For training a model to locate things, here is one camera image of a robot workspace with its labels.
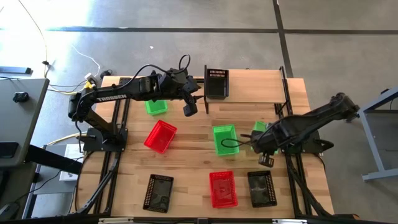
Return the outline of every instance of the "red basket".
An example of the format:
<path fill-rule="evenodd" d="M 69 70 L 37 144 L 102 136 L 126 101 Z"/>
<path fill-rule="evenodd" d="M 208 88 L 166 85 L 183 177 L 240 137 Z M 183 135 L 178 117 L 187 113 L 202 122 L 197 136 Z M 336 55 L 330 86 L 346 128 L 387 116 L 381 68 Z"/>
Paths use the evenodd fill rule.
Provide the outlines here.
<path fill-rule="evenodd" d="M 173 140 L 176 132 L 176 127 L 158 120 L 148 138 L 145 140 L 144 145 L 163 154 Z"/>
<path fill-rule="evenodd" d="M 213 208 L 235 207 L 238 205 L 234 173 L 232 171 L 210 173 L 210 188 Z"/>

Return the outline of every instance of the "green basket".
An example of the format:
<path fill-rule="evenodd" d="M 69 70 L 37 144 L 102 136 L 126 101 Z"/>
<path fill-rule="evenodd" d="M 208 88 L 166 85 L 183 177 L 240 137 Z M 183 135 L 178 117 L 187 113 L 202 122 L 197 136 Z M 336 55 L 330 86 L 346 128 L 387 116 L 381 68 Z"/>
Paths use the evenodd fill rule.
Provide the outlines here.
<path fill-rule="evenodd" d="M 145 109 L 147 114 L 156 115 L 167 111 L 167 103 L 165 100 L 157 100 L 153 102 L 152 100 L 145 101 Z"/>
<path fill-rule="evenodd" d="M 217 156 L 225 156 L 236 154 L 239 152 L 239 146 L 236 147 L 224 147 L 221 145 L 221 141 L 223 139 L 237 139 L 235 126 L 233 124 L 230 125 L 222 125 L 222 126 L 214 126 L 213 127 L 213 135 L 214 135 L 214 144 L 216 145 L 216 153 Z M 224 145 L 238 145 L 235 141 L 224 141 Z"/>
<path fill-rule="evenodd" d="M 268 124 L 266 124 L 262 121 L 256 121 L 256 123 L 254 124 L 254 127 L 253 127 L 253 131 L 266 131 L 267 128 L 268 128 Z"/>

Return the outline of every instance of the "black basket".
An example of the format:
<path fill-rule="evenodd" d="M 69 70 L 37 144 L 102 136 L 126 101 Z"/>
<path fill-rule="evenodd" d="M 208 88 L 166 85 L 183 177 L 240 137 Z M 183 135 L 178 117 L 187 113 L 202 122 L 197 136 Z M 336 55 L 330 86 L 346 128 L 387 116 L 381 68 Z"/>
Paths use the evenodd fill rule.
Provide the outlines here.
<path fill-rule="evenodd" d="M 205 65 L 205 95 L 209 99 L 225 99 L 229 94 L 229 71 Z"/>
<path fill-rule="evenodd" d="M 274 184 L 271 172 L 248 172 L 251 204 L 254 208 L 276 206 Z"/>
<path fill-rule="evenodd" d="M 169 210 L 173 180 L 173 177 L 151 174 L 143 209 L 167 213 Z"/>

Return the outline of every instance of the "wooden table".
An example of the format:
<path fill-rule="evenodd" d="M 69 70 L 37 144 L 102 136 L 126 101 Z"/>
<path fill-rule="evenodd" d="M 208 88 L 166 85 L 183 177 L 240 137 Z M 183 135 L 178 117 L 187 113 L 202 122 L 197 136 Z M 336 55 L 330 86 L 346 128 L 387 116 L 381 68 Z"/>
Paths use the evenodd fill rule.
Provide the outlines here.
<path fill-rule="evenodd" d="M 103 86 L 118 83 L 119 78 L 104 77 Z M 276 77 L 275 80 L 269 79 L 279 85 Z M 288 84 L 294 113 L 303 114 L 310 111 L 304 80 L 290 78 Z M 268 90 L 269 93 L 265 91 L 263 94 L 274 94 L 275 89 Z M 203 89 L 196 94 L 202 95 Z M 197 103 L 198 113 L 189 118 L 183 115 L 183 101 L 168 101 L 167 105 L 169 109 L 166 113 L 151 116 L 146 113 L 144 102 L 131 101 L 127 119 L 129 136 L 119 167 L 112 216 L 294 217 L 285 158 L 281 153 L 274 156 L 275 164 L 271 169 L 278 205 L 263 208 L 252 208 L 247 178 L 247 172 L 269 169 L 257 163 L 259 155 L 253 153 L 249 146 L 241 146 L 239 154 L 232 156 L 219 157 L 215 153 L 212 126 L 234 124 L 238 136 L 250 133 L 255 121 L 273 122 L 278 119 L 272 103 L 212 103 L 210 113 L 206 114 L 204 102 L 200 99 Z M 96 105 L 96 112 L 111 121 L 113 108 L 114 102 L 100 103 Z M 158 154 L 143 144 L 159 119 L 177 127 L 175 138 L 165 154 Z M 98 185 L 103 155 L 103 152 L 95 152 L 84 166 L 78 188 L 80 206 Z M 324 208 L 333 213 L 321 162 L 313 155 L 304 154 L 303 164 L 309 189 Z M 216 209 L 211 206 L 209 173 L 222 170 L 234 172 L 237 207 Z M 170 208 L 166 214 L 142 209 L 151 174 L 174 177 Z M 107 192 L 105 189 L 102 207 L 107 199 Z M 297 193 L 300 208 L 304 210 L 301 191 L 298 190 Z"/>

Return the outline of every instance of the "concrete floor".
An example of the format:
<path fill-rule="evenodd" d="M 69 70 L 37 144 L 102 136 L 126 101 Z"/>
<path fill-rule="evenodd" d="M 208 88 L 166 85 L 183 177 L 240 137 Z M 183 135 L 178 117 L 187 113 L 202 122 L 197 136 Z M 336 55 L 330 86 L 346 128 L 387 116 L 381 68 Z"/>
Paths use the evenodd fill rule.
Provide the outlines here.
<path fill-rule="evenodd" d="M 43 28 L 222 27 L 275 29 L 271 0 L 117 0 L 23 1 Z M 0 12 L 0 61 L 30 66 L 42 75 L 43 42 L 18 2 L 5 1 Z M 286 29 L 398 29 L 397 1 L 279 0 Z M 175 67 L 185 53 L 189 72 L 202 75 L 207 64 L 217 68 L 269 68 L 283 65 L 278 34 L 79 33 L 44 32 L 53 64 L 53 84 L 74 84 L 96 65 L 132 75 L 145 63 Z M 359 106 L 398 84 L 396 35 L 286 35 L 294 77 L 305 79 L 312 108 L 342 91 Z M 67 118 L 68 97 L 48 92 L 32 143 L 43 145 L 76 132 Z M 360 120 L 334 122 L 320 130 L 335 143 L 325 153 L 326 176 L 336 213 L 356 213 L 365 220 L 398 222 L 398 177 L 364 183 L 361 175 L 376 171 Z M 48 209 L 46 204 L 59 203 Z M 66 213 L 70 195 L 40 196 L 35 217 Z"/>

